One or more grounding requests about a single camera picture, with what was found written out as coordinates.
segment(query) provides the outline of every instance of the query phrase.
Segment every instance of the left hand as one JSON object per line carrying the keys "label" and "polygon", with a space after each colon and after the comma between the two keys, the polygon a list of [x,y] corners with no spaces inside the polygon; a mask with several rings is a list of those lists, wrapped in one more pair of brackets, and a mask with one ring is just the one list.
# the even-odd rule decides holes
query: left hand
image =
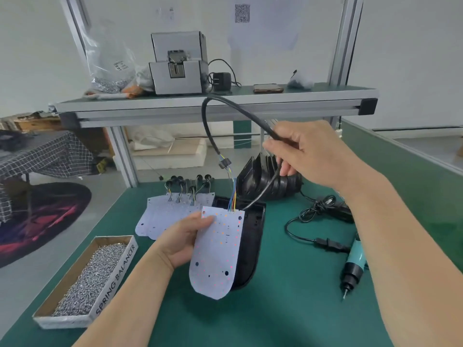
{"label": "left hand", "polygon": [[213,216],[201,217],[195,212],[167,228],[151,246],[163,260],[175,269],[191,259],[196,233],[212,224]]}

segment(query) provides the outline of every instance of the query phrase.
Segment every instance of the checkered cloth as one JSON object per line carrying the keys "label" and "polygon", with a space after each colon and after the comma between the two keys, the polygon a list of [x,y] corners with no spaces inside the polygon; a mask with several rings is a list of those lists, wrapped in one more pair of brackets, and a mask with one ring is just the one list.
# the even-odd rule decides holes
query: checkered cloth
{"label": "checkered cloth", "polygon": [[[36,172],[72,178],[91,172],[93,155],[70,131],[39,133],[26,147],[0,159],[0,180]],[[0,184],[0,221],[11,218],[11,200]]]}

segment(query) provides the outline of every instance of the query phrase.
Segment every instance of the wire connector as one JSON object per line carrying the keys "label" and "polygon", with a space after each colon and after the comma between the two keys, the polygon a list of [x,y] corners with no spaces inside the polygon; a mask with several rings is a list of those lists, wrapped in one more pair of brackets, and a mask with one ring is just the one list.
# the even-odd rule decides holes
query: wire connector
{"label": "wire connector", "polygon": [[226,169],[229,165],[231,164],[230,160],[228,158],[224,158],[220,161],[218,164],[221,169]]}
{"label": "wire connector", "polygon": [[343,244],[336,241],[331,241],[330,239],[320,239],[319,237],[317,237],[314,241],[314,244],[330,252],[350,252],[349,246],[344,246]]}

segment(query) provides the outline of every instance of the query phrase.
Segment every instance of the round rug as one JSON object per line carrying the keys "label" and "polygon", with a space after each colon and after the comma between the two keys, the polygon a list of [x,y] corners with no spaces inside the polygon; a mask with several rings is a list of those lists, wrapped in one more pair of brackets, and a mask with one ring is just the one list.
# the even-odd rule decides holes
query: round rug
{"label": "round rug", "polygon": [[31,210],[13,205],[13,217],[0,225],[0,268],[35,251],[66,230],[86,209],[89,188],[75,183],[32,186]]}

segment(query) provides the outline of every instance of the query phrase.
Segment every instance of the smartphone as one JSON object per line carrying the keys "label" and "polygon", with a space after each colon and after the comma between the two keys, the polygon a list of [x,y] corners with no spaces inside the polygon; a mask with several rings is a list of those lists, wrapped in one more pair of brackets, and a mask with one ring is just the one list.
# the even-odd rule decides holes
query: smartphone
{"label": "smartphone", "polygon": [[277,84],[254,84],[254,93],[267,94],[267,93],[282,93],[283,88]]}

